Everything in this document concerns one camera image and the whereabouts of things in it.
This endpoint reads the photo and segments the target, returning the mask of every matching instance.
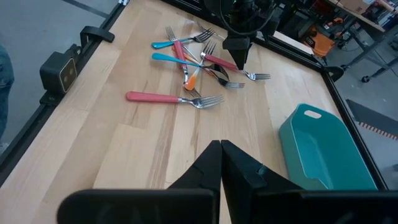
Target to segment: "floor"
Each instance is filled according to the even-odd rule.
[[[116,2],[77,1],[105,14],[111,12]],[[84,26],[99,26],[103,22],[103,17],[76,7],[74,3],[75,0],[0,1],[0,43],[9,51],[16,77],[10,95],[8,127],[2,142],[11,142],[37,109],[44,93],[39,68],[48,56],[79,43],[79,32]],[[371,44],[372,40],[366,34],[361,32],[360,36]],[[352,41],[345,48],[349,52],[333,49],[327,57],[328,63],[341,65],[349,62],[361,52],[357,47]],[[386,61],[397,55],[386,43],[377,51]],[[342,97],[398,120],[398,67],[369,83],[360,81],[361,77],[371,75],[378,68],[363,60],[337,81],[337,88]],[[392,168],[398,164],[398,151],[395,150],[398,149],[398,141],[358,128],[389,187],[398,189],[398,173]]]

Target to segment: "butcher block tabletop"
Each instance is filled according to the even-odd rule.
[[[131,1],[75,84],[57,106],[0,188],[0,223],[56,223],[60,202],[82,189],[165,189],[189,168],[212,140],[228,139],[287,178],[278,130],[299,103],[338,115],[319,73],[256,44],[245,69],[272,78],[251,81],[229,71],[239,90],[220,86],[207,73],[196,89],[225,101],[206,110],[190,105],[136,103],[128,91],[189,97],[180,66],[151,59],[152,42],[200,33],[195,21],[226,31],[157,0]],[[213,55],[232,62],[217,42]],[[189,49],[198,57],[203,44]],[[220,223],[229,223],[224,196]]]

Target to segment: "cardboard box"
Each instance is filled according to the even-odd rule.
[[[375,0],[340,0],[340,4],[358,14],[364,13]]]

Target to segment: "person's leg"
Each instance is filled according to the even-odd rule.
[[[0,44],[0,140],[6,129],[8,95],[12,83],[14,83],[14,72],[12,70],[11,59],[6,49]]]

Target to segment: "teal plastic tray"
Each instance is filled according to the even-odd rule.
[[[307,190],[377,189],[340,119],[300,104],[279,129],[289,179]]]

